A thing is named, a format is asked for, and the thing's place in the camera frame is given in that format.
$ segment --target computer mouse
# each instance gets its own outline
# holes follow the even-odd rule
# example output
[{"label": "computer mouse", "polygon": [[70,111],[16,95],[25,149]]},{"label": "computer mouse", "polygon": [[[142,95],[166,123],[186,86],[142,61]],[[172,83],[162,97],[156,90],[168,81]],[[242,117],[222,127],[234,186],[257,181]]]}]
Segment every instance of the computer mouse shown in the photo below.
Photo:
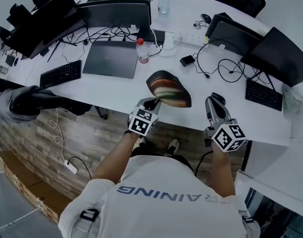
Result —
[{"label": "computer mouse", "polygon": [[17,65],[17,62],[18,62],[18,58],[15,59],[15,61],[14,61],[14,66]]},{"label": "computer mouse", "polygon": [[208,24],[212,21],[211,17],[207,14],[201,14],[201,18]]},{"label": "computer mouse", "polygon": [[193,23],[193,27],[196,29],[201,29],[201,26],[198,23]]}]

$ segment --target cardboard box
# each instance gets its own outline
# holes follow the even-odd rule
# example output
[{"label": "cardboard box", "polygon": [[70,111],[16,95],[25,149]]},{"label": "cardboard box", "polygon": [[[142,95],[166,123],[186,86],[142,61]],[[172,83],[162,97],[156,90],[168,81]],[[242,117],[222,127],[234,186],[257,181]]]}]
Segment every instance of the cardboard box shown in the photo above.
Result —
[{"label": "cardboard box", "polygon": [[42,181],[9,151],[0,152],[0,166],[25,198],[52,221],[59,217],[71,199]]},{"label": "cardboard box", "polygon": [[36,208],[38,208],[43,214],[45,214],[49,219],[51,219],[52,221],[54,221],[55,223],[58,223],[58,219],[55,218],[54,216],[52,216],[51,214],[49,214],[42,206],[40,206],[37,202],[35,202],[27,193],[24,189],[22,188],[18,188],[19,191],[23,194],[23,196],[25,196],[25,198],[32,204],[34,205]]},{"label": "cardboard box", "polygon": [[27,188],[43,181],[26,168],[11,152],[0,152],[0,165],[16,187]]},{"label": "cardboard box", "polygon": [[29,197],[56,219],[60,218],[63,210],[71,202],[70,198],[61,194],[46,182],[30,186],[25,191]]}]

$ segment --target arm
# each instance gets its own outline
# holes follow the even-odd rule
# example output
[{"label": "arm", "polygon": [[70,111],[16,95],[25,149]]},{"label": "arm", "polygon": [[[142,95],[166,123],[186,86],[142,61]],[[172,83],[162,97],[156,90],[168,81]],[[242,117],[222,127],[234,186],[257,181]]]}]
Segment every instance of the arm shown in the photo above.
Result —
[{"label": "arm", "polygon": [[121,179],[139,135],[127,133],[99,164],[93,179],[107,179],[117,184]]},{"label": "arm", "polygon": [[231,173],[228,153],[223,153],[213,142],[213,167],[211,171],[210,187],[222,197],[235,195],[235,186]]}]

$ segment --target red bottle cap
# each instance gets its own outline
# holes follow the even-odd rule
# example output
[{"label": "red bottle cap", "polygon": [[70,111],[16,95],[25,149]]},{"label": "red bottle cap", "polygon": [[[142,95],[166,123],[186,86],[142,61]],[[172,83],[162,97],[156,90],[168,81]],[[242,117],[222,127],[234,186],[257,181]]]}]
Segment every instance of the red bottle cap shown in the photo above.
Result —
[{"label": "red bottle cap", "polygon": [[137,44],[138,44],[138,45],[144,44],[144,40],[143,40],[142,38],[138,38],[138,39],[137,39]]}]

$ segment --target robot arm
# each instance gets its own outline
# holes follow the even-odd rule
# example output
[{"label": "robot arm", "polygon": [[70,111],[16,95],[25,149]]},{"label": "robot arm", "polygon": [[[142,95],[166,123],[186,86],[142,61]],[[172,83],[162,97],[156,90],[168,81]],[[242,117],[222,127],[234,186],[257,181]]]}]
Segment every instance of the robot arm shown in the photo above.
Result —
[{"label": "robot arm", "polygon": [[204,130],[204,145],[209,147],[214,141],[223,152],[231,152],[237,150],[246,138],[236,119],[231,118],[225,104],[225,99],[216,93],[205,100],[206,117],[210,126]]},{"label": "robot arm", "polygon": [[128,129],[139,135],[146,136],[158,121],[161,102],[156,98],[146,98],[138,102],[128,117]]}]

